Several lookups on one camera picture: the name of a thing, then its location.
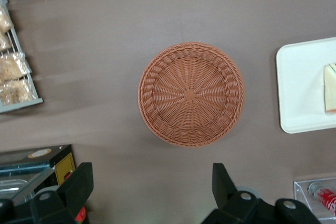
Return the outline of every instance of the red can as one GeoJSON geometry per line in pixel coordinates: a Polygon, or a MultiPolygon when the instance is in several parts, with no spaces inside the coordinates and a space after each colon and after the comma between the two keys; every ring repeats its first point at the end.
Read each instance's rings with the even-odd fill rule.
{"type": "Polygon", "coordinates": [[[308,193],[336,215],[336,194],[333,191],[320,182],[313,182],[308,187],[308,193]]]}

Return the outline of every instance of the gray rack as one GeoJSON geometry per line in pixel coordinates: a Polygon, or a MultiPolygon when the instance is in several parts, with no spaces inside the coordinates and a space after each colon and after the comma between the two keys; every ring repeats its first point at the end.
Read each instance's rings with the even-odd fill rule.
{"type": "MultiPolygon", "coordinates": [[[[0,0],[0,6],[2,6],[4,8],[4,10],[7,12],[7,14],[9,15],[9,12],[8,12],[8,9],[7,9],[7,6],[6,6],[7,3],[8,3],[8,0],[0,0]]],[[[11,43],[11,48],[0,52],[0,55],[2,56],[4,54],[8,54],[8,53],[11,53],[11,52],[21,52],[21,53],[23,53],[14,27],[11,30],[9,30],[6,33],[6,35],[7,35],[8,39],[11,43]]],[[[28,82],[29,82],[29,84],[32,88],[31,90],[34,94],[34,97],[36,97],[36,99],[33,99],[31,101],[26,101],[26,102],[18,102],[18,103],[9,104],[9,105],[3,105],[0,102],[0,113],[21,109],[21,108],[24,108],[24,107],[27,107],[27,106],[31,106],[31,105],[35,105],[35,104],[43,102],[43,99],[39,98],[38,95],[37,95],[37,92],[36,92],[36,89],[35,89],[35,86],[34,86],[34,83],[33,83],[33,79],[31,78],[30,73],[27,74],[26,76],[24,76],[24,79],[28,80],[28,82]]]]}

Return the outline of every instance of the round woven basket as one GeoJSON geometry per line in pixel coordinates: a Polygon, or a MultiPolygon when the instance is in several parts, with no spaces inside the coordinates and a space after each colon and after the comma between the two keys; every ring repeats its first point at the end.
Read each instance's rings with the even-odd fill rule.
{"type": "Polygon", "coordinates": [[[146,125],[168,143],[200,147],[236,124],[244,84],[234,62],[201,42],[168,47],[149,63],[139,84],[139,108],[146,125]]]}

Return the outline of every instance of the black machine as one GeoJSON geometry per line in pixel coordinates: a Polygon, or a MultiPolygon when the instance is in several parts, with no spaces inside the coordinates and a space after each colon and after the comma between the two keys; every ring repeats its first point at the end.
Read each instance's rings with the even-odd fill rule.
{"type": "Polygon", "coordinates": [[[223,164],[213,165],[212,191],[218,206],[202,224],[320,224],[305,204],[278,199],[275,206],[238,191],[223,164]]]}
{"type": "MultiPolygon", "coordinates": [[[[213,165],[213,194],[218,209],[202,224],[319,224],[301,202],[279,199],[275,206],[250,192],[238,191],[223,164],[213,165]]],[[[71,224],[93,191],[92,164],[82,163],[57,189],[38,194],[27,203],[13,206],[0,199],[1,224],[71,224]]]]}
{"type": "Polygon", "coordinates": [[[0,199],[0,223],[75,224],[92,191],[92,164],[82,163],[56,191],[45,191],[16,207],[11,200],[0,199]]]}

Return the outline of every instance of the packaged pastry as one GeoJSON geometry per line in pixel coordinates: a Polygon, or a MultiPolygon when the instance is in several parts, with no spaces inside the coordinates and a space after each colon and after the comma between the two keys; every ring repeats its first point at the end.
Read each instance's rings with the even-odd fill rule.
{"type": "Polygon", "coordinates": [[[11,47],[12,46],[8,40],[8,37],[2,32],[0,32],[0,52],[9,49],[11,47]]]}
{"type": "Polygon", "coordinates": [[[0,57],[0,82],[19,79],[31,73],[22,52],[5,54],[0,57]]]}
{"type": "Polygon", "coordinates": [[[0,31],[4,34],[13,27],[13,22],[5,9],[0,5],[0,31]]]}
{"type": "Polygon", "coordinates": [[[3,106],[19,102],[15,90],[6,88],[5,86],[2,86],[0,89],[0,99],[3,106]]]}
{"type": "Polygon", "coordinates": [[[28,80],[6,82],[0,89],[0,99],[3,105],[26,102],[36,99],[28,80]]]}

